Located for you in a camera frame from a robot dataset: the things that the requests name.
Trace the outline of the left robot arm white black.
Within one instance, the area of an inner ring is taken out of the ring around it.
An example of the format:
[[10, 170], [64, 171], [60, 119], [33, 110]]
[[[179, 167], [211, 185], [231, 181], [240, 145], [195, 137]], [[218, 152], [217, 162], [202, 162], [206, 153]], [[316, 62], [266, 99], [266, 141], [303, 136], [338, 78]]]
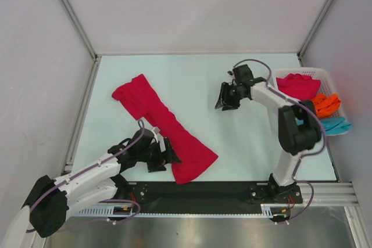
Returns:
[[57, 232], [75, 213], [106, 200], [131, 201], [131, 187], [122, 173], [138, 162], [148, 172], [180, 163], [169, 138], [158, 139], [154, 130], [140, 129], [108, 149], [86, 168], [57, 178], [45, 175], [34, 184], [24, 202], [30, 208], [31, 231], [46, 238]]

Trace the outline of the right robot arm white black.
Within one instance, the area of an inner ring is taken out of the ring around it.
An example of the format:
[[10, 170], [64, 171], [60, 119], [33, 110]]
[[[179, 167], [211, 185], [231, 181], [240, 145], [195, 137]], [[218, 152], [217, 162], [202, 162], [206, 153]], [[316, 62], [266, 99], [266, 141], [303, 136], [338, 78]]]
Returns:
[[282, 202], [294, 191], [296, 172], [304, 157], [321, 141], [323, 131], [312, 101], [297, 101], [269, 85], [269, 80], [254, 77], [247, 64], [228, 72], [231, 82], [221, 84], [216, 109], [236, 110], [248, 98], [277, 116], [278, 141], [282, 148], [279, 162], [268, 180], [268, 197]]

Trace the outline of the white plastic laundry basket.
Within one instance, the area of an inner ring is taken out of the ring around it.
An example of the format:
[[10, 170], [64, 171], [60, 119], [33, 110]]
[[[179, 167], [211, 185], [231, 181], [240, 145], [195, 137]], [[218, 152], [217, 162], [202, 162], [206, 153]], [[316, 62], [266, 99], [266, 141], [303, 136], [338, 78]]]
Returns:
[[[287, 68], [287, 69], [274, 70], [272, 77], [270, 79], [270, 84], [275, 89], [279, 90], [277, 86], [276, 78], [284, 78], [290, 73], [308, 75], [308, 76], [311, 76], [313, 79], [320, 80], [321, 85], [320, 85], [320, 89], [318, 90], [317, 95], [325, 94], [327, 96], [330, 96], [332, 94], [337, 94], [337, 91], [335, 90], [334, 85], [329, 75], [327, 74], [327, 72], [323, 69], [314, 68], [314, 67], [299, 67], [299, 68]], [[341, 105], [339, 109], [331, 117], [344, 117], [346, 119], [345, 114], [342, 111]]]

